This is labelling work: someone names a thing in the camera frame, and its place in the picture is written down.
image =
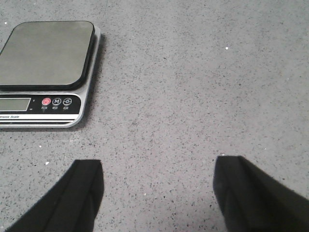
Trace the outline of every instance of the black control panel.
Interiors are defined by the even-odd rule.
[[[9,100],[18,99],[29,99],[29,103],[25,111],[14,110],[14,105],[10,110],[10,106],[6,105],[6,110],[0,109],[0,114],[78,114],[81,108],[81,100],[76,95],[0,95],[1,99],[7,99],[8,104]]]

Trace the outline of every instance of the concrete floor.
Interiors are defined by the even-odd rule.
[[[212,190],[223,154],[309,198],[308,1],[0,6],[1,48],[24,21],[88,20],[105,36],[80,124],[0,130],[1,232],[75,159],[103,163],[96,232],[225,232]]]

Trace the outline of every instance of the digital kitchen scale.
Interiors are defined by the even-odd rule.
[[[0,54],[0,128],[67,128],[83,117],[100,40],[87,21],[26,22]]]

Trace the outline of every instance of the red power button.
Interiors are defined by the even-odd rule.
[[[49,105],[52,102],[50,98],[44,98],[42,101],[42,105]]]

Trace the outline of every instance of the white stripe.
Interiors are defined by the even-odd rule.
[[[0,120],[14,120],[14,119],[77,119],[78,115],[35,115],[35,114],[25,114],[25,115],[1,115]]]
[[[74,120],[0,120],[2,122],[72,122]]]

